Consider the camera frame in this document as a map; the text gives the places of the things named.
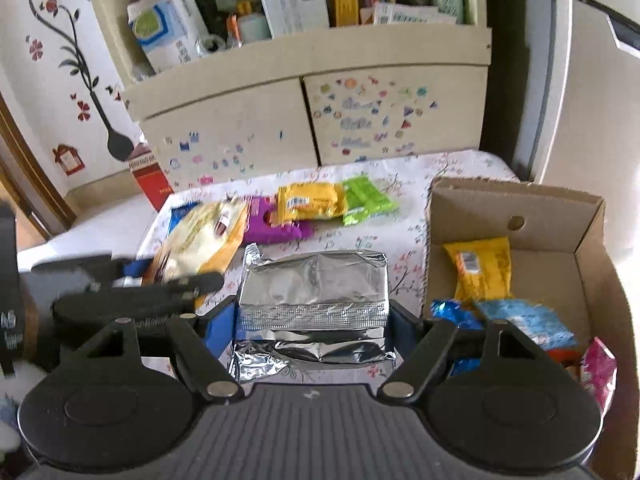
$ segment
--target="pink snack package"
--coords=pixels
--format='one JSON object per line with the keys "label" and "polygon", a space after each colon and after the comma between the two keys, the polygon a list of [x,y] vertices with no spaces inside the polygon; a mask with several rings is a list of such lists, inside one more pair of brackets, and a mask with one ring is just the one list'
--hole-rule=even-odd
{"label": "pink snack package", "polygon": [[580,362],[580,382],[596,399],[602,415],[609,410],[616,390],[616,358],[597,337],[587,348]]}
{"label": "pink snack package", "polygon": [[308,221],[278,225],[278,204],[275,197],[248,196],[245,200],[249,203],[249,221],[242,240],[245,245],[281,244],[309,238],[314,233],[313,226]]}

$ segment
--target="red box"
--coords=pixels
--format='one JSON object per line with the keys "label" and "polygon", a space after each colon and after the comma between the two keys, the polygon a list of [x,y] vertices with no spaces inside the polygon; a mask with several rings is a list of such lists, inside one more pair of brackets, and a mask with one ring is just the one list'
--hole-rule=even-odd
{"label": "red box", "polygon": [[174,190],[164,176],[156,156],[146,142],[140,142],[129,158],[129,169],[156,211],[160,211]]}

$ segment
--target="open cardboard box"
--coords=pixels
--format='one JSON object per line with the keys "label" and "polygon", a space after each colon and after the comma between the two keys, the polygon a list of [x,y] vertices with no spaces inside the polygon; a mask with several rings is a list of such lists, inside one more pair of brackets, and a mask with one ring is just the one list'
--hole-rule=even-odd
{"label": "open cardboard box", "polygon": [[590,466],[605,480],[636,478],[636,345],[629,304],[604,248],[604,200],[557,187],[457,178],[435,179],[432,193],[426,304],[452,298],[456,287],[443,243],[508,236],[513,296],[555,310],[579,350],[597,335],[616,356],[616,393]]}

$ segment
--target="floral tablecloth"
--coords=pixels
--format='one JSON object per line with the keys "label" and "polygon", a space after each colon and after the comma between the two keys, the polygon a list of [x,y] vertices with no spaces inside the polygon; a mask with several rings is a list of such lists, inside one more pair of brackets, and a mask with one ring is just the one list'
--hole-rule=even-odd
{"label": "floral tablecloth", "polygon": [[[435,176],[485,177],[496,180],[516,180],[508,166],[495,155],[475,150],[463,152],[412,155],[402,158],[356,162],[343,166],[327,166],[313,170],[294,170],[276,175],[236,180],[224,184],[188,189],[171,195],[158,213],[138,251],[138,257],[154,254],[164,241],[171,209],[193,200],[214,202],[227,195],[273,195],[279,186],[293,182],[340,182],[349,177],[366,174],[377,187],[399,204],[389,216],[369,219],[354,226],[342,226],[339,221],[316,222],[314,235],[302,241],[260,250],[271,258],[294,253],[326,250],[374,249],[386,254],[388,261],[389,291],[393,299],[409,311],[419,315],[425,287],[425,269],[428,260],[428,225],[425,209],[428,204],[431,181]],[[235,294],[241,279],[242,250],[239,250],[225,275],[223,289],[212,294],[202,305],[204,314],[223,298]],[[277,381],[293,382],[359,382],[364,378],[373,387],[382,384],[392,368],[371,365],[350,368],[340,373],[327,374],[313,370],[300,374],[290,370],[279,374]]]}

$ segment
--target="white wall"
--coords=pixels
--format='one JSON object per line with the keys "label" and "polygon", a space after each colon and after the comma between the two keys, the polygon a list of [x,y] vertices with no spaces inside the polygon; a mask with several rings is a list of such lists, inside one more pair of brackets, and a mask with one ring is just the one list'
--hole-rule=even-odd
{"label": "white wall", "polygon": [[[47,0],[33,1],[37,8]],[[104,43],[91,2],[57,2],[68,7],[72,14],[79,9],[76,23],[78,43],[92,77],[99,76],[95,93],[111,126],[136,144],[140,129],[130,120],[124,104],[114,100],[106,91],[107,86],[115,87],[120,79]],[[64,194],[69,189],[126,170],[127,165],[115,160],[107,150],[107,129],[100,120],[80,75],[70,76],[72,67],[58,67],[60,62],[70,57],[60,47],[69,44],[34,18],[28,0],[0,0],[0,6],[0,66],[3,72],[0,75],[0,91],[5,98],[10,96],[7,104],[12,115],[55,186]],[[46,10],[41,11],[41,15],[72,36],[69,18],[62,10],[55,18]],[[34,40],[42,43],[42,56],[37,60],[33,60],[33,54],[30,53]],[[78,101],[90,106],[89,120],[78,120]],[[59,144],[75,147],[85,169],[66,176],[62,168],[54,164],[52,150]]]}
{"label": "white wall", "polygon": [[31,129],[22,107],[18,104],[18,101],[15,98],[14,90],[11,88],[11,85],[9,85],[9,80],[4,73],[2,65],[0,65],[0,93],[2,93],[2,98],[4,99],[7,107],[11,110],[11,115],[14,118],[20,133],[24,137],[24,140],[29,145],[33,156],[36,158],[43,171],[47,174],[51,183],[56,187],[58,193],[65,196],[69,192],[65,173],[58,164],[54,163],[52,157],[53,154],[49,150],[44,149],[41,139]]}

